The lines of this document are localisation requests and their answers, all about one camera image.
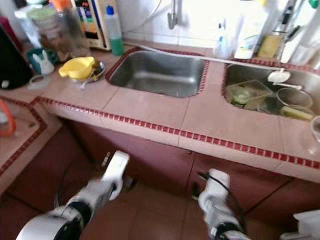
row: sink basin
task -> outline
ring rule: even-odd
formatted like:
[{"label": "sink basin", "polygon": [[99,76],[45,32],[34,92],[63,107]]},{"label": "sink basin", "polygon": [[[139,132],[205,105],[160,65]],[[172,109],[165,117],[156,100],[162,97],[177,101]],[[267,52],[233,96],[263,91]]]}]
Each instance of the sink basin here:
[{"label": "sink basin", "polygon": [[116,86],[186,98],[200,92],[206,61],[137,50],[120,60],[107,80]]},{"label": "sink basin", "polygon": [[[271,72],[273,72],[273,70],[261,69],[258,67],[254,68],[240,65],[229,65],[226,70],[224,87],[226,88],[229,85],[239,84],[249,80],[258,80],[274,92],[272,96],[267,97],[264,101],[267,109],[266,112],[274,115],[280,115],[280,109],[279,105],[277,105],[275,93],[282,87],[274,86],[271,82],[268,82],[268,76]],[[302,71],[289,70],[289,72],[291,73],[291,76],[285,83],[303,86],[303,91],[307,92],[313,100],[313,105],[310,109],[316,115],[320,115],[320,76]]]}]

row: wall-mounted faucet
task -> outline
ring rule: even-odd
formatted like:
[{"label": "wall-mounted faucet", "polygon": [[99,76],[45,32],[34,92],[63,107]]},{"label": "wall-mounted faucet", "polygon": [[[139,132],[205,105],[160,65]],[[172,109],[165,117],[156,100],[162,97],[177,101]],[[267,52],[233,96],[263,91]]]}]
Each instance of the wall-mounted faucet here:
[{"label": "wall-mounted faucet", "polygon": [[178,16],[176,14],[176,0],[171,2],[171,12],[168,12],[168,23],[169,29],[174,29],[175,25],[178,24]]}]

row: yellow bowl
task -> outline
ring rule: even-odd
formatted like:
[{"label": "yellow bowl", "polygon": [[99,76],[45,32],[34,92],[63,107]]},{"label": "yellow bowl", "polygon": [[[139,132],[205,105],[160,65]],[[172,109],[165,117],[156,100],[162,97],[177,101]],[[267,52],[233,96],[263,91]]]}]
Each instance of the yellow bowl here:
[{"label": "yellow bowl", "polygon": [[86,79],[90,76],[95,58],[93,56],[76,57],[67,61],[60,69],[59,74],[62,78]]}]

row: strainer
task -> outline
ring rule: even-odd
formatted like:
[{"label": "strainer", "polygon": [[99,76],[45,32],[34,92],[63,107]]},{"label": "strainer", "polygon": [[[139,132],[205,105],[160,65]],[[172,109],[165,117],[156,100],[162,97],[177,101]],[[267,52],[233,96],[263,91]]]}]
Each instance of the strainer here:
[{"label": "strainer", "polygon": [[276,98],[285,106],[298,105],[301,107],[310,108],[314,103],[311,96],[305,91],[289,87],[280,88],[276,92]]}]

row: cabinet door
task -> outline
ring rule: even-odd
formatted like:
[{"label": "cabinet door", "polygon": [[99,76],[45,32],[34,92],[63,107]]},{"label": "cabinet door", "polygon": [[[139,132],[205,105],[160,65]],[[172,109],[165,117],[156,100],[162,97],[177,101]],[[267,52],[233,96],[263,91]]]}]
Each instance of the cabinet door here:
[{"label": "cabinet door", "polygon": [[229,188],[239,201],[244,212],[254,207],[290,180],[287,176],[267,170],[197,153],[188,183],[187,194],[191,194],[193,183],[198,183],[201,189],[206,186],[206,181],[198,176],[198,172],[208,172],[211,168],[229,174]]},{"label": "cabinet door", "polygon": [[126,171],[129,176],[154,188],[184,194],[193,164],[192,152],[105,128],[67,122],[95,161],[103,161],[107,152],[123,151],[130,155]]},{"label": "cabinet door", "polygon": [[63,127],[22,171],[8,192],[46,212],[54,208],[55,194],[64,182],[67,195],[72,196],[87,183],[93,169],[71,132]]},{"label": "cabinet door", "polygon": [[293,214],[320,209],[320,184],[294,179],[281,187],[261,204],[249,212],[248,216],[277,224],[297,227]]},{"label": "cabinet door", "polygon": [[16,239],[23,226],[40,212],[7,195],[0,203],[0,239]]}]

